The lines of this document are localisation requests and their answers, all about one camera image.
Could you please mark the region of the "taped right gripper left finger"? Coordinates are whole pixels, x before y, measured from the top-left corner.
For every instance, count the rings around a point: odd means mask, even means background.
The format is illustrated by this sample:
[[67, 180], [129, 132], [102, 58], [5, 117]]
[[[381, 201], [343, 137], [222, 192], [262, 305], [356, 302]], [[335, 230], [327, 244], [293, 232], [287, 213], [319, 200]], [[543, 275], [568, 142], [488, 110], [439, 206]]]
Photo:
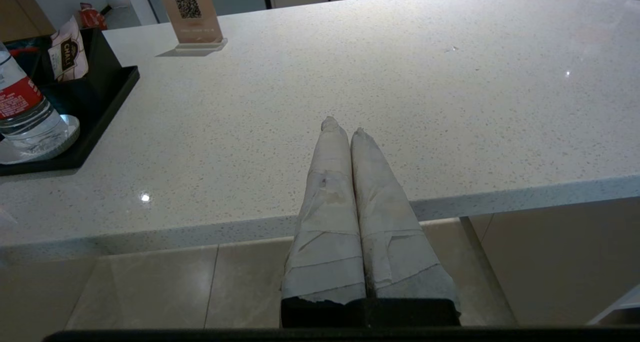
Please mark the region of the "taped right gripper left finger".
[[321, 124], [281, 283], [282, 327], [341, 327], [365, 299], [352, 156], [335, 118]]

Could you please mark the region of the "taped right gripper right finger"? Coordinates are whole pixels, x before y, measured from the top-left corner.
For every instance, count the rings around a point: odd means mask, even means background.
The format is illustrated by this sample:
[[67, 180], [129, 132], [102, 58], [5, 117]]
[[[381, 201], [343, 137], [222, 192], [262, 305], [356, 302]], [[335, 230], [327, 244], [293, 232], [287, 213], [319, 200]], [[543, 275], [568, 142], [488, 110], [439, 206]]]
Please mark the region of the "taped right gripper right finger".
[[366, 287], [378, 299], [416, 301], [429, 319], [460, 322], [457, 287], [375, 139], [363, 128], [350, 142]]

